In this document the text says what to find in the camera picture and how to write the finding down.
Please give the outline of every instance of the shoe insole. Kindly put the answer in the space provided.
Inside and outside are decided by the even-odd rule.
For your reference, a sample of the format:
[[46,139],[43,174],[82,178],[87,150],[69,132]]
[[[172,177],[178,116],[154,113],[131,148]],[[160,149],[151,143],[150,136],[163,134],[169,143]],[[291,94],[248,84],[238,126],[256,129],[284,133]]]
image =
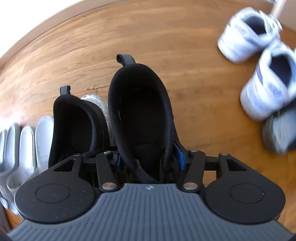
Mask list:
[[288,110],[274,119],[272,128],[276,145],[281,150],[287,150],[296,139],[296,109]]
[[270,69],[288,86],[292,78],[292,70],[289,60],[284,55],[279,55],[271,58]]
[[[146,89],[133,89],[122,98],[119,115],[134,157],[150,176],[159,179],[165,124],[160,99]],[[142,156],[145,153],[151,158]]]
[[252,16],[244,20],[244,22],[251,28],[256,34],[265,34],[264,21],[260,17]]

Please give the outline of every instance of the baseboard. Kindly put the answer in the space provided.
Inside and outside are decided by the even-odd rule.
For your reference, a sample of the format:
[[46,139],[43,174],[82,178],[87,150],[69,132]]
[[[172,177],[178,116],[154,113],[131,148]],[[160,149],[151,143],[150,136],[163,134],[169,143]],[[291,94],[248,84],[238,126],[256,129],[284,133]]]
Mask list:
[[0,68],[28,43],[54,26],[81,13],[116,1],[117,0],[83,0],[56,13],[33,28],[29,33],[17,41],[8,51],[6,51],[6,53],[0,57]]
[[265,0],[232,0],[232,1],[248,4],[249,6],[256,7],[267,14],[271,12],[274,5],[273,3],[267,2]]

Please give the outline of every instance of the gray textured panel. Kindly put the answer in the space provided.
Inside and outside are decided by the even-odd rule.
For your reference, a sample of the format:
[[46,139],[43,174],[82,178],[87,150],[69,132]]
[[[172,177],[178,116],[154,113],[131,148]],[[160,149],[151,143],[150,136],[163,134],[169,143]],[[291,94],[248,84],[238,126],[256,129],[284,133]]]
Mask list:
[[76,220],[57,225],[26,220],[9,233],[13,241],[287,241],[291,236],[276,221],[247,226],[223,220],[197,194],[181,192],[174,184],[125,184],[101,195]]

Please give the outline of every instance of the black shoe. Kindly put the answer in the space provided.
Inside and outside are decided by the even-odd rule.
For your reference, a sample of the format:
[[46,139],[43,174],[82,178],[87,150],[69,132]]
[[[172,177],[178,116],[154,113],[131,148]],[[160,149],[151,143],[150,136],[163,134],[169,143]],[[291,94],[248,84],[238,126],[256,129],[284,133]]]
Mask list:
[[107,126],[104,117],[108,114],[107,108],[91,99],[72,96],[70,86],[61,87],[60,93],[53,106],[54,132],[48,167],[72,154],[110,146],[108,127],[110,129],[111,125]]
[[138,182],[175,182],[169,173],[178,137],[168,93],[130,55],[117,55],[117,62],[123,67],[111,81],[108,106],[119,153]]

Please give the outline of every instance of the logo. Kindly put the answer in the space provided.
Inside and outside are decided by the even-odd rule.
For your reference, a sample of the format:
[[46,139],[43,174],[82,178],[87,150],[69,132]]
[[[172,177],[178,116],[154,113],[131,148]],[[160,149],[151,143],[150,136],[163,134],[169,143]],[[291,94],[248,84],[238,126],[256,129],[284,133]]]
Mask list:
[[151,186],[151,185],[149,185],[149,186],[147,186],[147,187],[146,187],[146,189],[147,189],[147,190],[149,190],[149,191],[151,191],[151,190],[153,190],[153,189],[154,189],[154,187],[153,187],[153,186]]
[[245,36],[247,34],[247,31],[245,29],[243,29],[242,27],[235,25],[234,28],[239,31],[243,36]]
[[274,86],[273,84],[268,84],[268,88],[270,89],[270,91],[272,92],[272,94],[274,95],[274,97],[276,98],[280,98],[281,97],[281,91],[278,90],[276,88],[276,86]]

